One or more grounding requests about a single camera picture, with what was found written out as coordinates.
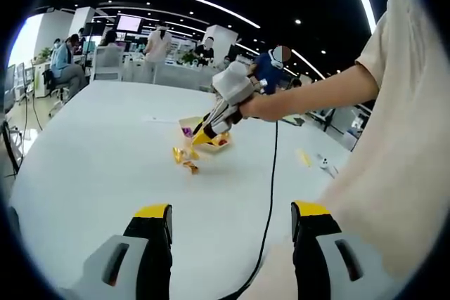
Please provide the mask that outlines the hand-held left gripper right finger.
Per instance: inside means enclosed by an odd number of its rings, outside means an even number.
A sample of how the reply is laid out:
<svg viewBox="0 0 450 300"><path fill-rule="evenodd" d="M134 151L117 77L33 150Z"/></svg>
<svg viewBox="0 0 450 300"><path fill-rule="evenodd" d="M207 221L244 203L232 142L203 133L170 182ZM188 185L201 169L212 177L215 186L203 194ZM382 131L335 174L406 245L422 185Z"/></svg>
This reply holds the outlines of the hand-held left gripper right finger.
<svg viewBox="0 0 450 300"><path fill-rule="evenodd" d="M341 231L320 204L291 203L292 262L299 299L387 299L390 276L381 255Z"/></svg>

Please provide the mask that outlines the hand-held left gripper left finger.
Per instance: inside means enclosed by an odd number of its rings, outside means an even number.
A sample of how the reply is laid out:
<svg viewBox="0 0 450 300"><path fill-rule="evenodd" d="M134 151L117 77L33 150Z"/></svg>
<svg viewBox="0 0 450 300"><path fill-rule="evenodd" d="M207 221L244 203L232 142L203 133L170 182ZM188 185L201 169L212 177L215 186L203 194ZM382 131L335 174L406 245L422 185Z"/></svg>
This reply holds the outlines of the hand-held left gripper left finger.
<svg viewBox="0 0 450 300"><path fill-rule="evenodd" d="M137 211L84 262L71 299L168 299L172 267L172 206Z"/></svg>

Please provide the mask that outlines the person's right hand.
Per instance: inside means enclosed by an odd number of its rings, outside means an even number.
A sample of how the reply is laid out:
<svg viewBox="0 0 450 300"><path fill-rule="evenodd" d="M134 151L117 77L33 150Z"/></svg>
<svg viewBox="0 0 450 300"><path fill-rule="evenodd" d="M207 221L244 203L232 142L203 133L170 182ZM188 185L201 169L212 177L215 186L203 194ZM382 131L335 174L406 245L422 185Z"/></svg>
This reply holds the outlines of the person's right hand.
<svg viewBox="0 0 450 300"><path fill-rule="evenodd" d="M275 96L254 96L241 104L239 109L243 117L256 117L271 122L282 117L279 101Z"/></svg>

